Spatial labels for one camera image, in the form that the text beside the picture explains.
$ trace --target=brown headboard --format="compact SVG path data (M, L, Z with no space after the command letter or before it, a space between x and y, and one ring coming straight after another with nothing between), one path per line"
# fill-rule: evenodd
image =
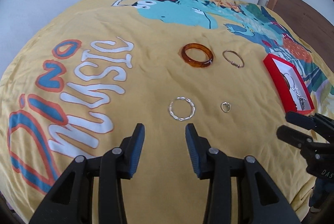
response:
M334 26L302 0L269 0L267 7L321 56L334 72Z

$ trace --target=red box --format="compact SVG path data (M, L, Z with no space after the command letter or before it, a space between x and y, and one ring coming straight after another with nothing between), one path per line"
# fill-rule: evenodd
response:
M306 115L314 110L310 93L293 64L271 53L265 57L263 63L273 79L286 113L292 111ZM294 83L295 88L297 88L300 95L306 99L304 110L301 108L301 104L296 93L292 91L292 89L289 89L285 79L282 77L282 74L285 74L290 87L292 87L291 83Z

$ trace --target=bedspread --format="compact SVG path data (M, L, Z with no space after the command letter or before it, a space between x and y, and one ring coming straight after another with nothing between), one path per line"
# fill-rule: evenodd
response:
M180 49L193 42L213 52L210 66L183 61ZM240 54L244 68L223 58L227 49ZM137 173L123 182L128 222L201 223L208 182L193 173L184 136L194 123L227 155L255 156L303 218L315 179L299 151L276 137L287 123L262 62L268 53L293 63L314 112L334 118L333 73L265 7L232 0L80 1L41 29L1 79L0 191L28 222L74 157L101 156L143 123ZM170 116L176 97L194 103L190 120ZM229 113L223 102L231 104ZM189 114L185 102L173 108ZM234 223L236 211L233 199Z

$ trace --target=amber bangle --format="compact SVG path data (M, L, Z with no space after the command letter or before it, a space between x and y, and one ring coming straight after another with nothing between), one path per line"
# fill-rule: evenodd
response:
M233 61L231 61L231 60L228 60L227 58L226 58L226 56L225 56L225 52L231 52L231 53L233 53L233 54L235 54L236 56L238 56L239 58L240 58L240 60L241 60L241 62L243 63L242 65L239 65L239 64L237 64L237 63L234 63ZM239 55L239 54L237 54L235 51L233 51L233 50L225 50L225 51L223 51L223 57L226 59L226 61L228 61L231 65L234 65L234 66L236 66L237 68L242 68L242 67L244 67L245 66L245 62L243 61L243 59L241 58L241 56Z
M199 50L203 51L208 56L208 60L204 61L204 62L200 62L200 61L196 61L196 60L191 59L186 54L186 51L188 49L199 49ZM211 63L213 62L212 51L209 50L207 47L205 47L201 44L198 44L198 43L191 43L191 44L185 45L181 50L181 56L187 64L190 64L193 67L207 67L207 66L211 65Z

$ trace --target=silver bolt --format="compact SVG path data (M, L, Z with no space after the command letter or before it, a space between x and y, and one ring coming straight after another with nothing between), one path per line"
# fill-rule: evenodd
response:
M256 159L253 156L247 156L246 161L248 163L254 164L256 162Z
M79 155L76 157L76 162L77 163L82 163L85 160L85 158L82 155Z
M210 152L211 154L218 154L219 149L217 149L217 148L209 148L209 152Z
M116 155L121 154L122 153L122 149L118 148L118 147L117 148L113 148L112 153L116 154Z

